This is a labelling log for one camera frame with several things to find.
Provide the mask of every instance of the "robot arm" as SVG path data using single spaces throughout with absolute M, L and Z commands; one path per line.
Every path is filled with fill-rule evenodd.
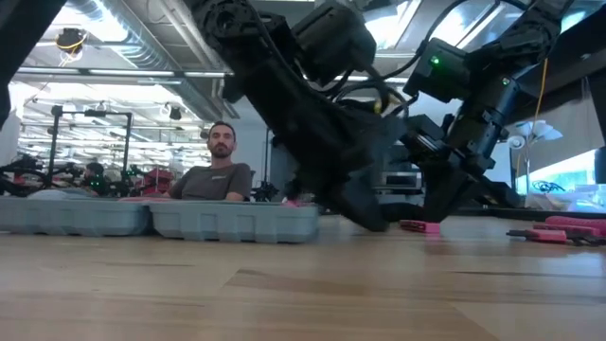
M 369 72 L 372 80 L 362 86 L 380 93 L 385 88 L 384 77 L 371 67 L 375 43 L 362 18 L 346 6 L 326 2 L 293 29 L 281 16 L 257 13 L 246 0 L 191 0 L 189 6 L 205 40 L 233 70 L 233 83 L 297 160 L 298 185 L 321 205 L 380 231 L 398 219 L 439 222 L 480 194 L 515 205 L 517 195 L 483 173 L 493 167 L 498 138 L 507 135 L 504 125 L 519 92 L 515 77 L 546 57 L 571 3 L 535 1 L 498 40 L 473 53 L 439 39 L 421 45 L 404 92 L 462 99 L 447 132 L 425 116 L 377 116 L 310 88 L 303 75 L 326 85 L 351 70 Z M 383 108 L 389 97 L 382 92 Z M 407 109 L 402 98 L 401 107 Z M 423 208 L 380 207 L 365 181 L 368 166 L 397 139 L 427 180 Z

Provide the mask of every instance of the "gray plastic bin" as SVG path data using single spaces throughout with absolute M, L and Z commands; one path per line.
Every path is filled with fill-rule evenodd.
M 132 236 L 143 233 L 148 215 L 142 203 L 0 198 L 0 231 L 12 233 Z
M 188 241 L 306 242 L 317 232 L 317 207 L 269 203 L 149 203 L 153 227 Z

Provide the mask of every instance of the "man's hand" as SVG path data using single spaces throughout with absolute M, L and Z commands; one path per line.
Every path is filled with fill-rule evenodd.
M 244 201 L 244 197 L 241 194 L 229 192 L 227 193 L 227 196 L 225 196 L 225 201 Z

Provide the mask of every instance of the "gray t-shirt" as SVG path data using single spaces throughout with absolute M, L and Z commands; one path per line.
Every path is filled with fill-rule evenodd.
M 250 197 L 253 178 L 246 164 L 234 164 L 221 169 L 194 167 L 170 189 L 170 197 L 184 200 L 225 200 L 234 192 Z

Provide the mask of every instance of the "yellow cable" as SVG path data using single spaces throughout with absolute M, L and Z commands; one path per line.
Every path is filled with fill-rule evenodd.
M 69 46 L 63 46 L 63 45 L 59 45 L 59 43 L 57 43 L 57 40 L 58 40 L 58 39 L 55 39 L 55 45 L 56 45 L 58 48 L 60 48 L 60 49 L 70 49 L 70 48 L 76 48 L 76 47 L 78 47 L 78 46 L 82 45 L 82 44 L 84 43 L 84 41 L 86 40 L 86 36 L 84 36 L 84 37 L 82 38 L 82 40 L 80 40 L 79 42 L 77 42 L 77 43 L 75 43 L 75 44 L 71 44 L 71 45 L 69 45 Z
M 547 79 L 547 66 L 549 65 L 549 59 L 545 58 L 543 62 L 543 75 L 541 76 L 541 92 L 539 93 L 539 99 L 537 101 L 537 109 L 534 113 L 534 119 L 532 120 L 532 128 L 530 130 L 530 136 L 534 135 L 534 126 L 537 123 L 537 118 L 539 117 L 539 113 L 541 112 L 541 104 L 543 103 L 543 94 L 545 92 L 545 80 Z M 528 153 L 530 146 L 526 143 L 526 152 Z M 518 162 L 515 168 L 515 178 L 516 181 L 520 176 L 520 160 L 522 157 L 522 150 L 518 153 Z

